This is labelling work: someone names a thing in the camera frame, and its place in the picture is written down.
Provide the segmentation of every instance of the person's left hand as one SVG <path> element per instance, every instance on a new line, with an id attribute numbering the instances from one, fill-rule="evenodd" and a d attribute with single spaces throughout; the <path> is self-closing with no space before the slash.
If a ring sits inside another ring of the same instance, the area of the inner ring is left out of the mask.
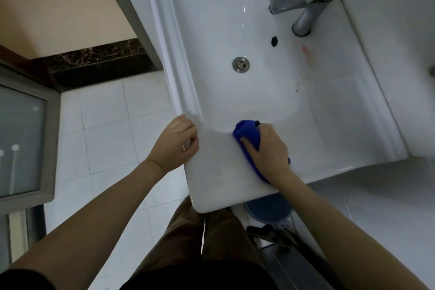
<path id="1" fill-rule="evenodd" d="M 191 145 L 184 150 L 189 139 Z M 168 173 L 189 161 L 198 149 L 196 126 L 182 114 L 163 130 L 146 161 L 154 162 L 164 173 Z"/>

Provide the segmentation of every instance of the pant leg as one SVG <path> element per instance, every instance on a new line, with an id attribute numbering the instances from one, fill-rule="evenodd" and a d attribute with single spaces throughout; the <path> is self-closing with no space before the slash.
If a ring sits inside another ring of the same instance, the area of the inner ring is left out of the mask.
<path id="1" fill-rule="evenodd" d="M 202 260 L 247 260 L 264 267 L 239 218 L 225 209 L 205 214 Z"/>
<path id="2" fill-rule="evenodd" d="M 204 215 L 196 212 L 188 196 L 177 208 L 165 233 L 133 273 L 201 261 Z"/>

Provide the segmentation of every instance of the microfiber cloth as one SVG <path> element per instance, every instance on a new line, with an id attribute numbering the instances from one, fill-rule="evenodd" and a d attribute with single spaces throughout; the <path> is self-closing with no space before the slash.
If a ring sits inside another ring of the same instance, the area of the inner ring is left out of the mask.
<path id="1" fill-rule="evenodd" d="M 257 169 L 244 144 L 242 143 L 242 141 L 240 141 L 240 138 L 245 137 L 251 142 L 254 148 L 258 150 L 260 148 L 260 131 L 257 128 L 259 125 L 260 122 L 257 120 L 241 120 L 236 124 L 236 128 L 233 131 L 233 137 L 237 140 L 239 146 L 243 150 L 243 154 L 245 155 L 247 161 L 252 166 L 258 177 L 260 177 L 260 179 L 264 182 L 269 183 L 269 181 Z"/>

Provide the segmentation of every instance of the sink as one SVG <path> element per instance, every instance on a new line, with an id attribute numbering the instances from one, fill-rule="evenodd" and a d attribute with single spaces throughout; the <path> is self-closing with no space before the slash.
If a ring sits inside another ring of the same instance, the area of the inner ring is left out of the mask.
<path id="1" fill-rule="evenodd" d="M 201 213 L 276 192 L 231 135 L 242 119 L 273 124 L 305 183 L 408 157 L 341 1 L 307 37 L 291 30 L 303 10 L 273 16 L 268 2 L 150 0 L 172 103 L 198 127 L 185 171 Z"/>

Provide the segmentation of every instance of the black shirt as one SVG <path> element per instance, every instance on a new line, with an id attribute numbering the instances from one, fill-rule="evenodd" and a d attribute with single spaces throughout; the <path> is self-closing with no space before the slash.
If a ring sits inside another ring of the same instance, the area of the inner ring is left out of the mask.
<path id="1" fill-rule="evenodd" d="M 2 289 L 55 290 L 35 271 L 10 270 L 0 274 Z M 207 261 L 175 265 L 128 280 L 121 290 L 139 289 L 277 289 L 268 272 L 244 260 Z"/>

